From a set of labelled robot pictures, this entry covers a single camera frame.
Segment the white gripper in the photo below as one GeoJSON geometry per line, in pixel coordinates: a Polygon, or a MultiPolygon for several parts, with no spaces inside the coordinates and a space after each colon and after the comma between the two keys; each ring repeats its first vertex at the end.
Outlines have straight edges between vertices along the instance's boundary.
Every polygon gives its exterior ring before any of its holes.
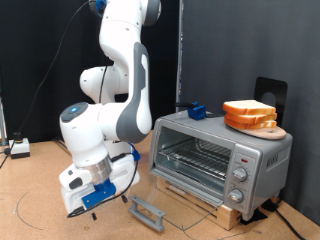
{"type": "MultiPolygon", "coordinates": [[[[64,205],[69,215],[91,210],[140,180],[132,154],[123,154],[114,162],[108,154],[75,154],[72,160],[73,163],[59,176],[64,205]]],[[[126,196],[121,198],[123,203],[128,202],[126,196]]],[[[97,220],[95,213],[91,216],[94,221],[97,220]]]]}

